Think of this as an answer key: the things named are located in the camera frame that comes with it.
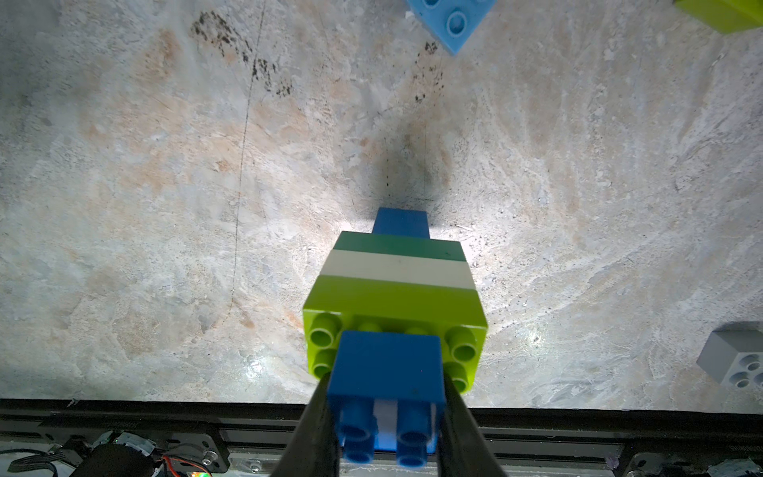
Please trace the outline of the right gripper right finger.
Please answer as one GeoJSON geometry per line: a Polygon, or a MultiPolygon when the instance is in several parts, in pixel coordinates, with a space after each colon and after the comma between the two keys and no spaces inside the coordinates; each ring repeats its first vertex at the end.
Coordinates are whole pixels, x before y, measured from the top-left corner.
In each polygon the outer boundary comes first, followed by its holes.
{"type": "Polygon", "coordinates": [[[446,405],[440,420],[436,460],[439,476],[504,477],[453,379],[444,376],[446,405]]]}

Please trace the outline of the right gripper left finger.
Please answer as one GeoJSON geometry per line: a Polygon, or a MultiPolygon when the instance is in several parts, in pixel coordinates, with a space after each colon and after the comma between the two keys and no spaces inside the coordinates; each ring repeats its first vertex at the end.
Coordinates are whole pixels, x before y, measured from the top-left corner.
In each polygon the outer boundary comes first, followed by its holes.
{"type": "Polygon", "coordinates": [[[272,477],[340,474],[340,445],[328,399],[330,375],[318,383],[272,477]]]}

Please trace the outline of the lime green long lego brick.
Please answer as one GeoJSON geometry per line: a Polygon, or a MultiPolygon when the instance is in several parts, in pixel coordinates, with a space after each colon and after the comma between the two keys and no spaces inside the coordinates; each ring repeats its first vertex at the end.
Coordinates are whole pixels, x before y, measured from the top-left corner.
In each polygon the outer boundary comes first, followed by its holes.
{"type": "Polygon", "coordinates": [[[333,365],[348,330],[437,336],[442,363],[460,393],[474,386],[488,323],[474,289],[319,276],[302,308],[308,372],[319,378],[333,365]]]}

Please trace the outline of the white lego brick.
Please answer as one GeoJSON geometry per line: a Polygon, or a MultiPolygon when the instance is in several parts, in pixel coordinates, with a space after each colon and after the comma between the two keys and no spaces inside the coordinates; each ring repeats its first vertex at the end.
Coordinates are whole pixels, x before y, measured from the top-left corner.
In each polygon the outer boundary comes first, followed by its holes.
{"type": "Polygon", "coordinates": [[[332,250],[320,275],[476,289],[466,262],[351,250],[332,250]]]}

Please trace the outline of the dark green lego brick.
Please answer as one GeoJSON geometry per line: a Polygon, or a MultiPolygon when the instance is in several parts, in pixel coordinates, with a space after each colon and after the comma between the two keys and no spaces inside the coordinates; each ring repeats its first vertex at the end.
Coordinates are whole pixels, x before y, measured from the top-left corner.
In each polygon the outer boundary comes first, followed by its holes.
{"type": "Polygon", "coordinates": [[[465,262],[466,260],[460,242],[453,242],[453,240],[431,240],[430,238],[398,237],[347,231],[341,232],[333,249],[368,252],[369,254],[432,258],[433,260],[454,260],[455,262],[465,262]]]}

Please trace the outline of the grey lego plate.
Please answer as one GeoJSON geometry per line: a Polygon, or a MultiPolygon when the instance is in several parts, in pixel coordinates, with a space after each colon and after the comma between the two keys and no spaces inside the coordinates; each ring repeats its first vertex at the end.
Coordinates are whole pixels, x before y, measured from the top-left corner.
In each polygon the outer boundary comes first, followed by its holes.
{"type": "Polygon", "coordinates": [[[723,387],[761,390],[762,323],[734,322],[713,330],[697,365],[723,387]]]}

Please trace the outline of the light blue lego brick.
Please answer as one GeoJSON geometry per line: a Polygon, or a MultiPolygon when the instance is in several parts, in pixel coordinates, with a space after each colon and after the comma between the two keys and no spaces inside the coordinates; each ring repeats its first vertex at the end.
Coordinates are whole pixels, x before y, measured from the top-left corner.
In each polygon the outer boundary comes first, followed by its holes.
{"type": "Polygon", "coordinates": [[[495,4],[496,0],[407,0],[412,13],[453,56],[495,4]]]}

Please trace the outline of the lime green small lego brick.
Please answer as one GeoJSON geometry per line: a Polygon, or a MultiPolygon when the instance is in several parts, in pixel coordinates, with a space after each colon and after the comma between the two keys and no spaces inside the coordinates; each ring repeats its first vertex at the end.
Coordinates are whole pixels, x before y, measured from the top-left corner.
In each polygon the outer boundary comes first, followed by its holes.
{"type": "Polygon", "coordinates": [[[721,34],[762,27],[762,0],[676,0],[674,5],[721,34]]]}

